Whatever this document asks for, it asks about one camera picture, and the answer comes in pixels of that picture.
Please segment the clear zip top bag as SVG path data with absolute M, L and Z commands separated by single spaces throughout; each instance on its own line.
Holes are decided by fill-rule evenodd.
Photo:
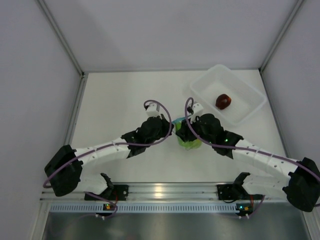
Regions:
M 175 127 L 174 127 L 174 133 L 175 135 L 179 136 L 183 142 L 192 142 L 194 140 L 198 140 L 195 135 L 191 132 L 187 121 L 184 117 L 180 117 L 175 119 L 172 123 L 175 125 L 176 122 L 181 122 L 181 128 L 175 132 Z

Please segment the red fake apple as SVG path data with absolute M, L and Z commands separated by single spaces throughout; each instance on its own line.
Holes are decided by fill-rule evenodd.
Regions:
M 232 99 L 227 94 L 221 94 L 215 101 L 215 107 L 219 110 L 226 109 L 232 102 Z

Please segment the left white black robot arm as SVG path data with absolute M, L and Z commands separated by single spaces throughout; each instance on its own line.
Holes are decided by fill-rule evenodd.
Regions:
M 51 188 L 56 197 L 84 192 L 86 201 L 94 198 L 107 200 L 115 187 L 111 178 L 99 167 L 144 153 L 148 147 L 169 137 L 173 128 L 172 122 L 160 114 L 149 117 L 136 130 L 111 142 L 85 148 L 64 145 L 44 168 L 47 176 L 44 186 Z

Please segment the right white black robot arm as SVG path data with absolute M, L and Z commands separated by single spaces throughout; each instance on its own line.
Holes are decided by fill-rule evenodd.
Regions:
M 285 199 L 303 212 L 319 207 L 320 170 L 312 159 L 295 160 L 267 152 L 241 135 L 225 130 L 211 113 L 184 118 L 176 135 L 183 142 L 199 140 L 211 146 L 217 154 L 251 165 L 269 175 L 240 173 L 232 184 L 235 198 L 263 195 Z

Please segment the green fake food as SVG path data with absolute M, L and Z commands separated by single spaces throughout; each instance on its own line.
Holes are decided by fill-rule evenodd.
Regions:
M 176 122 L 174 126 L 175 126 L 175 132 L 177 132 L 181 128 L 182 122 L 181 121 Z M 196 139 L 194 141 L 183 142 L 183 140 L 178 135 L 176 136 L 177 136 L 178 144 L 181 147 L 185 148 L 186 150 L 197 149 L 202 145 L 202 142 L 199 139 Z

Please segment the clear plastic bin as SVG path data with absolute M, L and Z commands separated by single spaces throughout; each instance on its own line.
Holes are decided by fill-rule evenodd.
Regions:
M 239 126 L 252 117 L 266 103 L 266 96 L 239 78 L 222 64 L 207 70 L 189 84 L 191 94 L 222 122 Z M 216 107 L 219 96 L 227 95 L 231 103 L 225 109 Z

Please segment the aluminium mounting rail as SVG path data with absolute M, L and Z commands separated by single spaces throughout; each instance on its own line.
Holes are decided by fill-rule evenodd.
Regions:
M 126 201 L 224 201 L 218 199 L 217 185 L 212 183 L 120 183 L 129 185 Z M 258 201 L 265 196 L 267 201 L 286 201 L 287 196 L 281 190 L 273 188 L 271 193 L 249 193 L 250 199 Z

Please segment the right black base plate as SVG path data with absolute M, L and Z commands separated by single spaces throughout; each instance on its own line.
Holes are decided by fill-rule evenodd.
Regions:
M 218 199 L 222 201 L 250 200 L 250 195 L 238 184 L 218 184 Z

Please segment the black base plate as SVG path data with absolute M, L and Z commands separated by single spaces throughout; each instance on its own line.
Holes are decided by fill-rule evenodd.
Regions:
M 250 195 L 238 184 L 218 184 L 218 199 L 222 201 L 250 200 Z
M 108 187 L 101 194 L 93 194 L 109 201 L 126 201 L 129 194 L 129 185 L 115 184 L 113 187 Z

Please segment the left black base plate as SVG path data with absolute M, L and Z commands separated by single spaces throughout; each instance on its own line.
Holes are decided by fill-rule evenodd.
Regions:
M 101 194 L 93 194 L 109 201 L 126 201 L 129 194 L 129 185 L 115 184 L 113 187 L 108 187 Z

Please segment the left aluminium frame post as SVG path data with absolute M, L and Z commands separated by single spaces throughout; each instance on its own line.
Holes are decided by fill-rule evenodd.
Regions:
M 78 60 L 76 59 L 72 48 L 70 47 L 63 31 L 61 30 L 58 22 L 56 21 L 52 11 L 50 10 L 48 4 L 45 0 L 35 0 L 37 5 L 39 6 L 40 10 L 42 11 L 44 17 L 48 21 L 51 29 L 53 30 L 55 36 L 57 37 L 59 43 L 61 44 L 62 48 L 64 49 L 66 55 L 68 56 L 69 60 L 71 61 L 72 65 L 74 66 L 76 72 L 79 74 L 80 77 L 84 75 L 84 71 L 80 66 Z

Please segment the aluminium frame post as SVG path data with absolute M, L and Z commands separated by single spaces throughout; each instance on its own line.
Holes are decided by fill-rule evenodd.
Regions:
M 285 21 L 280 26 L 278 33 L 276 34 L 274 41 L 272 42 L 270 48 L 268 49 L 260 67 L 258 68 L 259 73 L 261 74 L 271 61 L 273 55 L 276 53 L 278 47 L 280 46 L 282 40 L 284 39 L 285 35 L 287 34 L 289 28 L 293 24 L 295 18 L 301 11 L 302 7 L 306 3 L 306 0 L 295 0 L 293 7 L 290 9 Z
M 63 31 L 61 30 L 58 22 L 56 21 L 52 11 L 50 10 L 48 4 L 45 0 L 35 0 L 37 5 L 39 6 L 40 10 L 42 11 L 44 17 L 48 21 L 51 29 L 53 30 L 55 36 L 57 37 L 59 43 L 61 44 L 62 48 L 64 49 L 66 55 L 68 56 L 69 60 L 71 61 L 72 65 L 74 66 L 76 72 L 79 74 L 80 77 L 84 75 L 84 71 L 80 66 L 78 60 L 76 59 L 72 48 L 70 47 Z

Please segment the right aluminium frame post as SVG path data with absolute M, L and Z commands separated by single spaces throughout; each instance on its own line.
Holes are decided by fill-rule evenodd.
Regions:
M 293 7 L 290 9 L 285 21 L 280 26 L 278 33 L 276 34 L 274 41 L 272 42 L 270 48 L 268 49 L 260 67 L 258 68 L 259 73 L 261 74 L 271 61 L 273 55 L 276 53 L 278 47 L 280 46 L 282 40 L 284 39 L 285 35 L 287 34 L 289 28 L 293 24 L 295 18 L 301 11 L 302 7 L 306 3 L 306 0 L 295 0 Z

